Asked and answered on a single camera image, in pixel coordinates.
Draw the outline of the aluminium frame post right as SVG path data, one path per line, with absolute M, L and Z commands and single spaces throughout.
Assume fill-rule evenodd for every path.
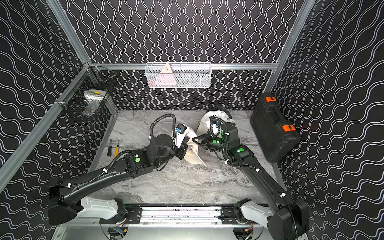
M 269 80 L 267 81 L 267 84 L 263 90 L 263 93 L 271 92 L 273 89 L 274 84 L 277 82 L 278 77 L 280 73 L 282 72 L 284 65 L 286 64 L 288 57 L 290 55 L 290 52 L 292 51 L 299 34 L 301 33 L 306 19 L 308 18 L 309 14 L 312 11 L 312 8 L 315 5 L 315 0 L 305 0 L 302 4 L 302 7 L 300 11 L 298 12 L 298 15 L 296 17 L 296 20 L 292 26 L 292 29 L 288 35 L 288 38 L 282 48 L 282 51 L 279 55 L 279 58 L 277 60 L 277 69 L 274 70 L 271 73 L 271 76 Z

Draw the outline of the black tool case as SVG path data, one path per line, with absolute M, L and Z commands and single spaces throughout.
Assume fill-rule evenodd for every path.
M 260 95 L 250 122 L 269 163 L 280 162 L 300 142 L 299 132 L 284 117 L 271 93 Z

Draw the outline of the aluminium back crossbar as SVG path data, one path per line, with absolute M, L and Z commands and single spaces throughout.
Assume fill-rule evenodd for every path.
M 146 63 L 146 64 L 90 64 L 92 67 L 100 67 L 106 68 L 109 70 L 128 70 L 128 71 L 144 71 L 147 67 L 151 69 L 162 68 L 165 63 Z M 252 63 L 220 63 L 220 64 L 212 64 L 212 63 L 170 63 L 172 68 L 177 69 L 189 69 L 189 70 L 197 70 L 197 69 L 208 69 L 211 70 L 276 70 L 278 68 L 277 63 L 271 64 L 252 64 Z

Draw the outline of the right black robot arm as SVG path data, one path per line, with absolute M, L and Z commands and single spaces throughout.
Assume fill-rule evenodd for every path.
M 274 240 L 297 240 L 309 230 L 309 207 L 295 199 L 262 167 L 254 153 L 241 143 L 235 123 L 216 115 L 202 120 L 193 142 L 216 154 L 226 165 L 241 171 L 257 188 L 268 206 L 250 200 L 238 202 L 236 220 L 266 228 Z

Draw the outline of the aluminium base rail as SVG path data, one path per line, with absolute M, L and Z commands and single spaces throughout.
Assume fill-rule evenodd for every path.
M 250 227 L 234 205 L 126 205 L 125 209 L 99 224 L 120 227 Z

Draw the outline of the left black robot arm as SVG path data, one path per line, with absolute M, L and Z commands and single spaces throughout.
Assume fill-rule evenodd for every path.
M 154 128 L 163 119 L 172 118 L 172 135 L 154 136 Z M 109 165 L 86 175 L 49 181 L 49 224 L 61 225 L 74 219 L 84 210 L 81 199 L 113 184 L 134 179 L 152 171 L 162 171 L 174 157 L 182 160 L 187 153 L 190 128 L 176 123 L 176 116 L 165 114 L 150 126 L 150 143 L 147 147 L 121 151 Z

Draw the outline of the white cap at back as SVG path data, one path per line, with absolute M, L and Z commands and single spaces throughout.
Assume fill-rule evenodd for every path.
M 219 135 L 222 122 L 217 121 L 216 119 L 211 120 L 210 117 L 221 119 L 226 123 L 236 123 L 227 108 L 223 106 L 215 106 L 211 109 L 208 109 L 202 117 L 199 127 L 196 131 L 197 136 L 206 134 L 208 131 L 213 131 L 215 136 Z

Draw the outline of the aluminium frame post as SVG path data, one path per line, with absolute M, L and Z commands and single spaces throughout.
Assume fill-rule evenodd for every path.
M 91 63 L 91 57 L 88 55 L 84 45 L 82 44 L 75 28 L 73 27 L 67 12 L 58 0 L 46 0 L 47 5 L 50 7 L 52 13 L 55 15 L 58 23 L 66 34 L 69 43 L 75 50 L 79 60 L 84 63 Z
M 305 0 L 302 4 L 302 7 L 300 11 L 298 12 L 298 15 L 296 17 L 296 20 L 292 26 L 292 29 L 288 35 L 288 38 L 282 48 L 282 51 L 279 55 L 279 58 L 277 60 L 277 69 L 274 70 L 271 73 L 271 76 L 269 80 L 267 81 L 267 84 L 263 90 L 263 93 L 271 92 L 273 89 L 274 84 L 277 82 L 278 77 L 280 73 L 282 72 L 284 65 L 286 64 L 288 57 L 290 55 L 290 52 L 292 51 L 299 34 L 301 33 L 306 19 L 308 18 L 309 14 L 312 11 L 312 8 L 315 5 L 315 0 Z

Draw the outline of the pink triangle card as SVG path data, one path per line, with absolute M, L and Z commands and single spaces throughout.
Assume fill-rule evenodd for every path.
M 156 87 L 170 87 L 177 84 L 173 69 L 169 63 L 166 63 L 155 79 Z

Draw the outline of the aluminium left side rail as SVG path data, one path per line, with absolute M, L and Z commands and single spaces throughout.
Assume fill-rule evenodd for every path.
M 90 64 L 85 63 L 79 73 L 66 87 L 63 93 L 55 100 L 49 110 L 45 113 L 42 119 L 27 135 L 27 137 L 18 146 L 15 152 L 8 158 L 4 165 L 1 167 L 1 191 L 8 185 L 10 180 L 17 173 L 19 168 L 25 162 L 27 157 L 31 154 L 32 150 L 40 142 L 42 137 L 46 134 L 53 122 L 62 112 L 62 104 L 64 104 L 70 97 L 73 96 L 73 91 L 79 86 L 83 76 L 89 72 Z

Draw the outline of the aluminium frame post left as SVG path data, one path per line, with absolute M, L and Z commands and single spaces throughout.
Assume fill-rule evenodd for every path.
M 55 15 L 58 23 L 66 34 L 69 43 L 75 50 L 79 60 L 84 63 L 91 63 L 91 57 L 88 55 L 84 45 L 82 44 L 75 28 L 73 27 L 67 12 L 58 0 L 46 0 L 47 5 L 50 7 L 52 13 Z

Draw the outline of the cream cap with text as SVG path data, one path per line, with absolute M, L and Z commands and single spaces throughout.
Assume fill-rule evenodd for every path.
M 200 158 L 198 154 L 199 145 L 194 143 L 192 141 L 192 138 L 196 137 L 196 135 L 187 134 L 187 137 L 189 138 L 187 145 L 188 149 L 184 156 L 184 160 L 186 160 L 188 163 L 193 165 L 206 165 L 204 161 Z

